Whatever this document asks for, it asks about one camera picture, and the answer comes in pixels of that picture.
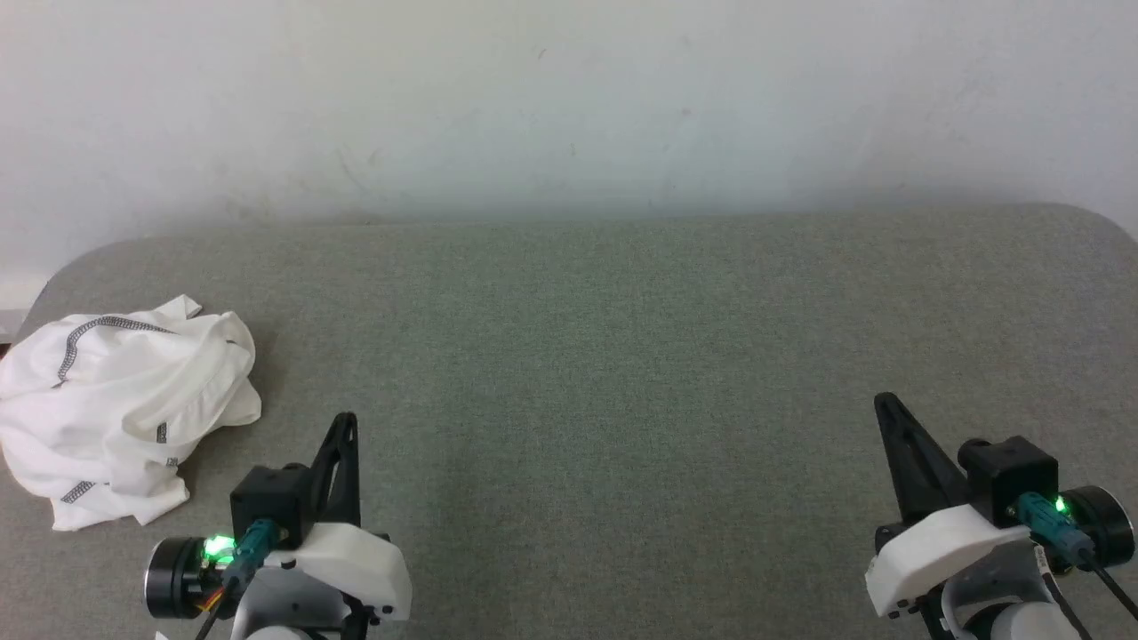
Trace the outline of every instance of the crumpled white cloth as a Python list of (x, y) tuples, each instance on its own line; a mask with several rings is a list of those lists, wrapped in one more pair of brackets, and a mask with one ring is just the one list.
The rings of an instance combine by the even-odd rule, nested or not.
[(249, 329), (200, 310), (68, 315), (0, 360), (0, 445), (56, 531), (154, 520), (189, 499), (178, 465), (206, 434), (261, 417)]

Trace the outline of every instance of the white wall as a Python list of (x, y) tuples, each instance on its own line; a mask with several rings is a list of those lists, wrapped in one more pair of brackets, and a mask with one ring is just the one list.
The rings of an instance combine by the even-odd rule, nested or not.
[(1132, 0), (8, 0), (0, 309), (116, 239), (1046, 199), (1138, 231)]

